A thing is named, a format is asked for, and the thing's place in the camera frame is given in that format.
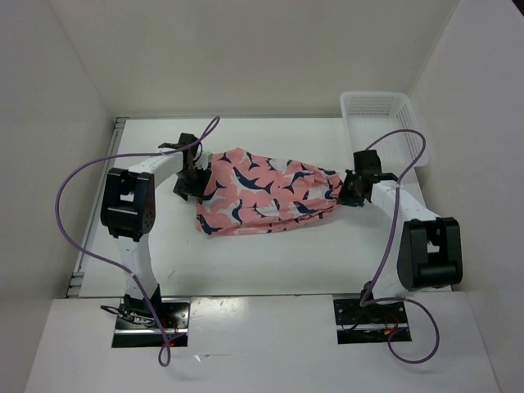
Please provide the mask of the pink shark print shorts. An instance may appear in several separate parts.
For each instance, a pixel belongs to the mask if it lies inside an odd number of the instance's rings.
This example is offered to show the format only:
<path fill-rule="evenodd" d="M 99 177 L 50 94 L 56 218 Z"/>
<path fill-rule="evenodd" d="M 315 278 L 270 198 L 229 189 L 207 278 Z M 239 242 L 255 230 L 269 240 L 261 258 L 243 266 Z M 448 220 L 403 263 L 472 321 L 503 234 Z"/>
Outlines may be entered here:
<path fill-rule="evenodd" d="M 209 155 L 210 180 L 196 204 L 207 236 L 280 233 L 329 219 L 343 180 L 332 169 L 235 148 Z"/>

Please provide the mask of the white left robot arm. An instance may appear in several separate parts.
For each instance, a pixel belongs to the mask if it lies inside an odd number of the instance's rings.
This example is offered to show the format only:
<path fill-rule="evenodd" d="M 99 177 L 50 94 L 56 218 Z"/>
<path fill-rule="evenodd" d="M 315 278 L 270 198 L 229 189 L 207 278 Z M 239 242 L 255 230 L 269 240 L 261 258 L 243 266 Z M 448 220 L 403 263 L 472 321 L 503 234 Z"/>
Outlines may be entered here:
<path fill-rule="evenodd" d="M 101 222 L 115 239 L 121 264 L 130 271 L 125 278 L 123 314 L 134 315 L 145 327 L 156 326 L 164 315 L 149 247 L 156 220 L 156 188 L 176 176 L 176 195 L 202 200 L 211 176 L 207 158 L 197 137 L 183 133 L 177 143 L 159 145 L 156 155 L 128 168 L 112 168 L 106 175 Z"/>

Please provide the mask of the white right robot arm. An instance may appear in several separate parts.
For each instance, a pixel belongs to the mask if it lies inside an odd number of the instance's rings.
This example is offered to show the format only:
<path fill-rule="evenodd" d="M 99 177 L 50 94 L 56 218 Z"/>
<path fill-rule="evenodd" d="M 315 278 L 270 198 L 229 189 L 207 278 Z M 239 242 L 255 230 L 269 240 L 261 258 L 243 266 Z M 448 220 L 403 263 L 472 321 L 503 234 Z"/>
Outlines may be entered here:
<path fill-rule="evenodd" d="M 391 219 L 383 257 L 371 281 L 364 285 L 359 302 L 360 315 L 376 322 L 387 313 L 387 301 L 409 292 L 462 282 L 461 230 L 456 219 L 430 211 L 402 187 L 399 177 L 384 172 L 375 150 L 358 151 L 353 157 L 355 168 L 346 172 L 339 202 L 350 207 L 362 207 L 367 202 Z M 373 289 L 397 237 L 400 243 L 393 274 L 397 281 L 383 295 L 375 294 Z"/>

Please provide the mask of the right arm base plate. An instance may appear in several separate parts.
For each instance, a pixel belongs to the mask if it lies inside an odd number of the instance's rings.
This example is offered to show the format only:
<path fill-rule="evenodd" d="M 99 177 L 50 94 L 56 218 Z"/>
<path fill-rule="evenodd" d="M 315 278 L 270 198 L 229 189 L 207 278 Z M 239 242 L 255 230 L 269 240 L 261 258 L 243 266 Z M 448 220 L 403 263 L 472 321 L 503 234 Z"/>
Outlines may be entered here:
<path fill-rule="evenodd" d="M 362 308 L 355 296 L 333 298 L 337 344 L 409 342 L 412 337 L 402 302 Z"/>

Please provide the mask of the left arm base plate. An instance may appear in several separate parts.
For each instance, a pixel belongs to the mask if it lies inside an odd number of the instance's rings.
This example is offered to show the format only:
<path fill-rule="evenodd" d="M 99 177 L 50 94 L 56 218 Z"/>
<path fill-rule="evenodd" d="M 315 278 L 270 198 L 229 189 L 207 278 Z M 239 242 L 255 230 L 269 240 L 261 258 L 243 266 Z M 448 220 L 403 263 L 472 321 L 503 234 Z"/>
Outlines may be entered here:
<path fill-rule="evenodd" d="M 186 298 L 164 298 L 160 321 L 171 348 L 187 347 L 191 301 Z M 160 348 L 164 343 L 160 329 L 152 316 L 124 310 L 124 300 L 118 307 L 101 305 L 100 309 L 116 316 L 112 348 Z"/>

